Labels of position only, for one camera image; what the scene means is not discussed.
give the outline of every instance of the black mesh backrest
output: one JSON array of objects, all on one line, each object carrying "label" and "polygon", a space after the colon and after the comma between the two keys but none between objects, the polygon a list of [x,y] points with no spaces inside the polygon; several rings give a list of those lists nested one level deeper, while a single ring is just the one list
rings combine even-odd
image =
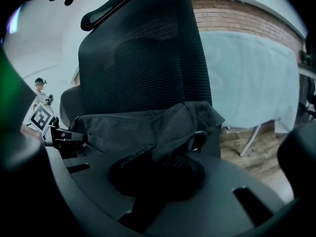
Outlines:
[{"label": "black mesh backrest", "polygon": [[132,0],[79,48],[85,114],[211,103],[191,0]]}]

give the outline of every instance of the person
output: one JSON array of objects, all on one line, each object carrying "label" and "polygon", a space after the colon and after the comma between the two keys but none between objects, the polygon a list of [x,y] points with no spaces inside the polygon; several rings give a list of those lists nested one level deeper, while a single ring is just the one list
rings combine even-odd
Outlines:
[{"label": "person", "polygon": [[53,112],[53,108],[51,106],[51,103],[54,101],[53,95],[47,96],[42,90],[44,89],[44,84],[46,84],[46,81],[42,78],[37,78],[35,80],[35,94],[36,98],[33,102],[33,110],[37,107],[39,103],[42,103],[50,112]]}]

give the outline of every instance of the red brick wall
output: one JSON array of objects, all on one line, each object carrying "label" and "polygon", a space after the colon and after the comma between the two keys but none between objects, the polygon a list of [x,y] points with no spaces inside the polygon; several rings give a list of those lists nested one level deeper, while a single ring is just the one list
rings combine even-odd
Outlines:
[{"label": "red brick wall", "polygon": [[235,0],[192,0],[200,32],[242,32],[273,40],[293,50],[300,61],[302,38],[270,13]]}]

